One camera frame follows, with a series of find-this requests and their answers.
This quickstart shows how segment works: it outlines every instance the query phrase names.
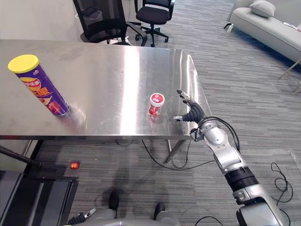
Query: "office chair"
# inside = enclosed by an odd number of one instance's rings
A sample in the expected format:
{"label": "office chair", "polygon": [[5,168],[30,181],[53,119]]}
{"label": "office chair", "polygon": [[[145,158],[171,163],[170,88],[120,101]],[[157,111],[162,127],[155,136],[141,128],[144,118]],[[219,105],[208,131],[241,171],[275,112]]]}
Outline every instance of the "office chair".
{"label": "office chair", "polygon": [[[160,27],[154,27],[156,25],[166,24],[171,20],[174,10],[175,0],[142,0],[142,7],[138,10],[138,0],[135,0],[136,18],[141,22],[150,24],[149,27],[141,26],[145,29],[145,33],[151,34],[152,44],[150,46],[155,47],[154,34],[165,37],[165,42],[168,42],[168,36],[160,32]],[[167,8],[167,10],[149,7],[145,5],[154,5]],[[136,41],[139,40],[139,35],[135,37]]]}
{"label": "office chair", "polygon": [[121,0],[73,0],[84,32],[80,35],[83,42],[99,43],[121,38],[117,45],[126,43],[127,27],[142,37],[144,46],[147,35],[132,23],[126,22]]}

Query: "stainless steel table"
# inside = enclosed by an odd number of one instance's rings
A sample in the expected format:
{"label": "stainless steel table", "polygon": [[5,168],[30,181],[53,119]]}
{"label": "stainless steel table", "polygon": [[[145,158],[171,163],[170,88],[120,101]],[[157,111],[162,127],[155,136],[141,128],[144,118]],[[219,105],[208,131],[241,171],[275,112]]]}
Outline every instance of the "stainless steel table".
{"label": "stainless steel table", "polygon": [[[53,116],[8,70],[8,62],[21,54],[38,56],[71,106],[66,116]],[[191,56],[183,50],[0,40],[0,61],[2,139],[190,139],[195,123],[168,120],[188,112],[177,89],[211,115]],[[155,92],[166,101],[152,120],[149,98]]]}

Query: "black cable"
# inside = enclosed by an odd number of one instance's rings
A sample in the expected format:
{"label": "black cable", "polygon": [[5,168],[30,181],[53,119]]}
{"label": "black cable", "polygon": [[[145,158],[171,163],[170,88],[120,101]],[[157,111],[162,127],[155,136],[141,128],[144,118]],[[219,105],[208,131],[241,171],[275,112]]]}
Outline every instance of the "black cable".
{"label": "black cable", "polygon": [[[271,197],[272,197],[274,200],[277,201],[276,205],[278,205],[280,202],[282,202],[282,203],[289,202],[289,201],[292,200],[292,198],[293,198],[293,187],[292,187],[291,183],[287,181],[285,175],[283,174],[283,172],[281,171],[281,169],[279,168],[279,166],[278,166],[277,163],[275,163],[275,162],[272,162],[272,163],[271,163],[271,170],[272,170],[273,172],[278,172],[278,173],[280,173],[281,176],[282,176],[282,178],[276,178],[275,181],[274,181],[275,187],[276,187],[278,190],[282,191],[280,197],[279,197],[278,199],[274,198],[273,196],[271,196]],[[278,180],[283,180],[283,181],[285,181],[285,188],[284,188],[284,189],[281,189],[281,188],[277,185],[277,181],[278,181]],[[281,201],[281,198],[282,198],[282,196],[284,195],[284,193],[288,190],[288,187],[291,188],[292,195],[291,195],[291,197],[290,197],[288,200],[286,200],[286,201]],[[288,218],[288,226],[290,226],[290,225],[291,225],[291,219],[290,219],[290,217],[288,216],[288,214],[287,214],[284,210],[282,210],[282,209],[280,209],[280,210],[281,210],[282,212],[284,212],[285,215],[287,216],[287,218]]]}
{"label": "black cable", "polygon": [[221,122],[222,124],[224,124],[228,128],[228,130],[231,132],[231,135],[233,136],[236,149],[240,153],[240,142],[239,142],[238,135],[237,135],[236,131],[233,129],[233,127],[229,123],[227,123],[225,120],[223,120],[221,118],[218,118],[218,117],[213,117],[213,116],[205,117],[205,118],[203,118],[199,122],[198,129],[200,129],[200,127],[202,126],[202,124],[204,124],[205,122],[212,121],[212,120],[219,121],[219,122]]}
{"label": "black cable", "polygon": [[189,141],[189,144],[188,144],[188,148],[187,148],[187,152],[186,152],[186,161],[185,161],[184,165],[182,165],[181,167],[176,166],[174,164],[173,158],[171,159],[171,162],[172,162],[173,166],[176,167],[177,169],[183,169],[187,165],[187,163],[188,163],[188,151],[189,151],[190,144],[191,144],[191,140]]}
{"label": "black cable", "polygon": [[288,226],[290,226],[291,225],[291,219],[290,219],[290,217],[288,216],[288,214],[284,211],[284,210],[282,210],[282,209],[280,209],[282,212],[284,212],[285,213],[285,215],[287,216],[287,218],[288,218]]}
{"label": "black cable", "polygon": [[153,156],[151,155],[151,153],[149,152],[148,148],[146,147],[144,141],[143,141],[143,140],[141,140],[141,141],[142,141],[142,143],[143,143],[143,145],[144,145],[144,147],[145,147],[147,153],[149,154],[150,158],[153,159],[154,162],[155,162],[156,164],[158,164],[158,165],[160,165],[160,166],[162,166],[162,167],[164,167],[164,168],[166,168],[166,169],[169,169],[169,170],[176,170],[176,171],[190,170],[190,169],[193,169],[193,168],[196,168],[196,167],[199,167],[199,166],[202,166],[202,165],[205,165],[205,164],[207,164],[207,163],[210,163],[210,162],[215,161],[215,160],[206,161],[206,162],[204,162],[204,163],[202,163],[202,164],[199,164],[199,165],[197,165],[197,166],[192,166],[192,167],[183,168],[183,169],[177,169],[177,168],[174,169],[174,168],[170,168],[170,167],[167,167],[167,166],[161,164],[161,163],[158,162],[157,160],[155,160],[154,157],[153,157]]}
{"label": "black cable", "polygon": [[211,217],[211,216],[206,216],[206,217],[202,217],[200,218],[196,224],[194,226],[197,226],[197,224],[202,220],[202,219],[205,219],[205,218],[213,218],[214,220],[216,220],[218,223],[220,223],[221,226],[224,226],[218,219],[216,219],[215,217]]}
{"label": "black cable", "polygon": [[115,140],[115,142],[116,142],[116,144],[118,144],[119,146],[121,146],[121,147],[127,147],[127,146],[130,146],[133,142],[134,142],[134,140],[132,140],[129,144],[127,144],[127,145],[121,145],[120,143],[118,143],[118,141],[117,140]]}

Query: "gray carpet floor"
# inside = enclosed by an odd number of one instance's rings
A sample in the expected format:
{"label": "gray carpet floor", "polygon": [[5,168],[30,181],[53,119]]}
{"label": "gray carpet floor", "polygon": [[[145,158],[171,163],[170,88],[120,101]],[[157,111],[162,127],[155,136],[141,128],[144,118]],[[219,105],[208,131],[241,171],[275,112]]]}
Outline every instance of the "gray carpet floor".
{"label": "gray carpet floor", "polygon": [[[270,170],[271,162],[276,161],[292,183],[293,199],[279,206],[288,213],[293,226],[300,226],[301,94],[292,94],[297,89],[301,67],[278,80],[292,61],[238,29],[234,28],[226,37],[223,26],[231,2],[177,0],[173,19],[161,27],[161,32],[170,36],[169,42],[156,37],[155,44],[191,53],[212,114],[236,129],[242,154],[259,182],[271,195],[280,196],[274,186],[279,175]],[[129,31],[128,35],[132,44],[139,45],[133,33]],[[162,162],[166,155],[165,141],[145,142],[152,155]],[[174,157],[175,164],[184,163],[187,146],[188,142]],[[238,206],[214,162],[173,171],[154,163],[141,141],[121,147],[109,140],[45,141],[37,159],[45,165],[40,174],[78,177],[70,216],[94,207],[106,208],[110,191],[118,189],[119,217],[150,218],[155,204],[164,202],[183,226],[191,226],[203,216],[215,216],[225,226],[238,225],[235,216]],[[191,143],[188,166],[212,159],[211,152],[201,142]],[[81,167],[70,170],[68,165],[75,160],[81,162]],[[207,219],[199,225],[218,223]]]}

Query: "shoe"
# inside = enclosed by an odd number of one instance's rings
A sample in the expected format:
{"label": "shoe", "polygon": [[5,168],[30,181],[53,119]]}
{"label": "shoe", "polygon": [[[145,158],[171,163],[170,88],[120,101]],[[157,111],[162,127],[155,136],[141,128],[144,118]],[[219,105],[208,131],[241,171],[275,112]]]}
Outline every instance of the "shoe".
{"label": "shoe", "polygon": [[119,194],[117,191],[112,191],[109,198],[109,209],[115,211],[115,218],[117,218],[118,206],[119,206]]}
{"label": "shoe", "polygon": [[162,202],[159,202],[155,208],[154,220],[156,220],[157,215],[162,211],[165,211],[165,205]]}

